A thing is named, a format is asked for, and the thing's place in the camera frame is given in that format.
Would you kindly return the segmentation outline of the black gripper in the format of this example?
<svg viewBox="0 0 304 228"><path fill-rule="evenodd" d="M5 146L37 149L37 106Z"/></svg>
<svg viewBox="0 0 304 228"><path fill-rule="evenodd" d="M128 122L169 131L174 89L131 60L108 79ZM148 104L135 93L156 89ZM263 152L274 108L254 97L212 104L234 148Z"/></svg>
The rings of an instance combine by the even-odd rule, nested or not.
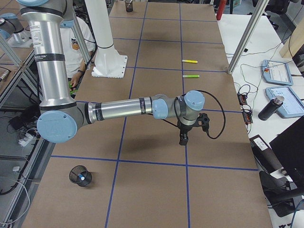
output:
<svg viewBox="0 0 304 228"><path fill-rule="evenodd" d="M177 126L180 130L180 141L179 145L187 145L188 143L188 132L192 130L193 125L186 125L182 122L178 122Z"/></svg>

